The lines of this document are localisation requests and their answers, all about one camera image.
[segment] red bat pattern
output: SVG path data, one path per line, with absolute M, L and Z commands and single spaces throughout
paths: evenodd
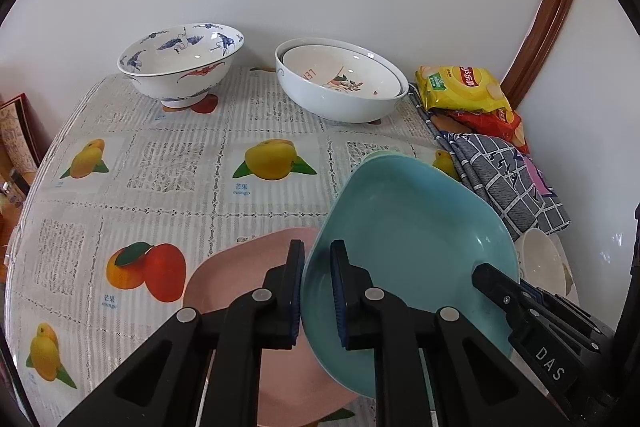
M 210 64 L 209 66 L 205 66 L 201 70 L 190 71 L 189 73 L 185 73 L 183 76 L 178 78 L 178 80 L 184 78 L 185 76 L 190 76 L 192 74 L 196 74 L 197 76 L 204 76 L 206 74 L 209 74 L 211 71 L 215 70 L 218 66 L 221 66 L 222 64 L 224 64 L 224 61 L 216 62 L 215 64 Z

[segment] inner bowl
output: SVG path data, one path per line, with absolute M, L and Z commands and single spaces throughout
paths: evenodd
M 298 46 L 286 52 L 282 61 L 289 70 L 318 86 L 361 98 L 394 98 L 402 90 L 388 68 L 365 54 L 336 46 Z
M 190 23 L 150 33 L 130 45 L 118 59 L 118 69 L 130 76 L 180 73 L 229 57 L 244 43 L 231 26 Z

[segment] red chip bag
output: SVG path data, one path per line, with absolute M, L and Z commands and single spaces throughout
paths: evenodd
M 491 112 L 447 111 L 446 113 L 479 134 L 502 138 L 521 153 L 529 154 L 529 147 L 524 139 L 522 118 L 515 111 L 500 108 Z

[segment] bowl rim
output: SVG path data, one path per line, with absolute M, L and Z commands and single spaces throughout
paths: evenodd
M 131 73 L 130 71 L 125 71 L 121 65 L 120 65 L 120 60 L 122 59 L 122 57 L 124 56 L 124 53 L 133 45 L 135 45 L 137 42 L 139 42 L 140 40 L 146 38 L 147 35 L 145 35 L 144 37 L 141 37 L 139 39 L 136 39 L 135 41 L 133 41 L 131 44 L 129 44 L 126 48 L 124 48 L 124 50 L 122 51 L 122 53 L 120 53 L 120 56 L 118 57 L 118 60 L 116 61 L 116 65 L 118 67 L 118 70 L 121 71 L 124 74 L 127 74 L 129 76 L 135 76 L 137 78 L 140 77 L 151 77 L 151 76 L 167 76 L 168 74 L 175 74 L 175 73 L 184 73 L 185 71 L 191 71 L 191 70 L 197 70 L 198 68 L 203 68 L 204 66 L 210 66 L 211 64 L 215 64 L 217 62 L 222 62 L 223 60 L 225 60 L 226 58 L 229 58 L 231 55 L 233 55 L 234 53 L 236 53 L 238 50 L 240 50 L 240 48 L 242 48 L 242 46 L 244 46 L 244 34 L 236 29 L 233 28 L 233 26 L 227 26 L 225 24 L 218 24 L 215 22 L 190 22 L 190 23 L 184 23 L 184 24 L 178 24 L 175 26 L 171 26 L 169 28 L 163 28 L 161 30 L 158 30 L 157 32 L 151 32 L 151 33 L 159 33 L 159 32 L 164 32 L 164 31 L 173 31 L 177 28 L 183 28 L 185 26 L 196 26 L 196 25 L 201 25 L 204 26 L 206 24 L 214 24 L 216 26 L 220 26 L 221 28 L 223 28 L 224 30 L 231 30 L 233 32 L 235 32 L 237 35 L 240 35 L 242 37 L 242 39 L 239 41 L 239 45 L 235 45 L 234 46 L 234 50 L 228 54 L 226 54 L 224 57 L 220 57 L 217 58 L 216 60 L 205 60 L 202 63 L 199 63 L 197 66 L 191 66 L 190 68 L 184 68 L 181 70 L 176 70 L 176 71 L 163 71 L 162 73 Z
M 291 71 L 289 68 L 285 66 L 282 59 L 286 52 L 292 50 L 293 48 L 298 48 L 300 46 L 310 46 L 310 45 L 332 46 L 334 48 L 342 48 L 347 51 L 359 53 L 360 55 L 366 55 L 367 57 L 371 58 L 372 60 L 375 60 L 376 62 L 378 62 L 385 68 L 387 68 L 387 70 L 391 71 L 391 73 L 393 73 L 396 76 L 396 78 L 398 79 L 398 82 L 400 82 L 400 87 L 401 87 L 400 93 L 390 98 L 364 98 L 361 96 L 351 96 L 350 94 L 345 92 L 334 91 L 331 89 L 326 89 L 325 87 L 322 87 L 322 86 L 318 86 L 318 84 L 315 84 L 314 82 L 311 82 L 306 78 L 303 78 L 302 76 L 300 76 L 297 73 L 294 73 L 293 71 Z M 317 88 L 317 89 L 322 89 L 324 91 L 333 92 L 338 96 L 348 96 L 350 99 L 353 99 L 353 100 L 359 99 L 359 100 L 367 100 L 367 101 L 373 101 L 373 102 L 386 102 L 388 100 L 400 100 L 409 91 L 409 82 L 404 76 L 404 73 L 402 73 L 402 71 L 400 71 L 398 67 L 396 67 L 391 62 L 386 60 L 385 57 L 382 57 L 381 55 L 374 53 L 366 48 L 357 46 L 356 44 L 350 44 L 349 42 L 337 41 L 335 39 L 326 39 L 326 38 L 320 38 L 320 37 L 302 37 L 297 39 L 291 39 L 289 41 L 283 42 L 276 48 L 275 56 L 276 56 L 276 66 L 278 70 L 283 69 L 288 71 L 289 73 L 293 74 L 295 77 L 300 79 L 302 82 L 305 82 L 309 86 L 314 86 L 314 89 Z

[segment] white bowl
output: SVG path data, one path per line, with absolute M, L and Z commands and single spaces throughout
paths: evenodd
M 551 239 L 539 229 L 529 229 L 515 242 L 521 279 L 549 293 L 566 293 L 564 268 Z
M 188 107 L 226 75 L 244 44 L 241 32 L 213 23 L 190 23 L 154 32 L 130 45 L 118 60 L 139 92 L 167 107 Z
M 395 98 L 400 81 L 367 55 L 335 46 L 298 46 L 284 54 L 289 70 L 318 86 L 362 98 Z
M 379 98 L 380 95 L 372 95 L 369 98 L 368 96 L 353 96 L 352 92 L 345 92 L 343 89 L 327 89 L 321 84 L 316 84 L 312 80 L 294 73 L 284 65 L 284 55 L 300 46 L 332 46 L 351 52 L 352 56 L 366 57 L 390 71 L 398 80 L 399 90 L 395 96 Z M 396 103 L 407 94 L 409 89 L 406 77 L 391 62 L 380 57 L 380 55 L 348 42 L 320 38 L 293 39 L 279 45 L 276 48 L 275 55 L 278 81 L 282 89 L 289 95 L 289 98 L 299 106 L 327 120 L 366 123 L 383 118 L 394 110 Z

